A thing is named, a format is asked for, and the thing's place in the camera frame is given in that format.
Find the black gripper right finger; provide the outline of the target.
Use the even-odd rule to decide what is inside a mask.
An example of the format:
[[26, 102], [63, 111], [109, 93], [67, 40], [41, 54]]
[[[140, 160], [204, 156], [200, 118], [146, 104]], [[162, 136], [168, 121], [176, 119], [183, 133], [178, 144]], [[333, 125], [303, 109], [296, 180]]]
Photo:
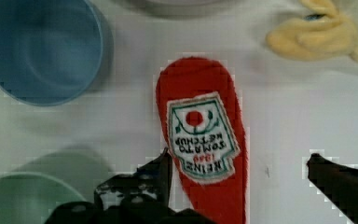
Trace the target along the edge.
[[358, 224], [358, 169], [313, 153], [307, 161], [308, 180], [350, 221]]

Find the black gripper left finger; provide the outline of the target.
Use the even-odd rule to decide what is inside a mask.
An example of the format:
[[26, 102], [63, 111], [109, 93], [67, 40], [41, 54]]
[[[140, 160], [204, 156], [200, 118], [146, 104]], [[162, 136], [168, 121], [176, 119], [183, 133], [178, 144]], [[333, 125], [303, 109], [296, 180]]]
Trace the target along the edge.
[[94, 201], [64, 203], [45, 224], [214, 224], [193, 209], [169, 207], [172, 158], [164, 150], [131, 175], [115, 175], [94, 190]]

